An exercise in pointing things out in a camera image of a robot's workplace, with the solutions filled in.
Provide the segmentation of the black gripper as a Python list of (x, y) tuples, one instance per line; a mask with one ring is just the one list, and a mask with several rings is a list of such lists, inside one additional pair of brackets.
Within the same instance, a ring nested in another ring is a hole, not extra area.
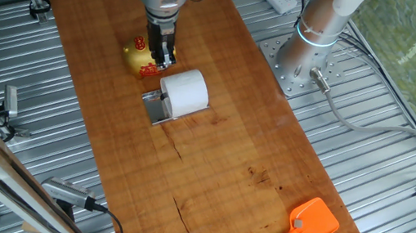
[(150, 20), (147, 24), (150, 53), (155, 64), (160, 69), (167, 69), (176, 64), (176, 37), (175, 22), (155, 22)]

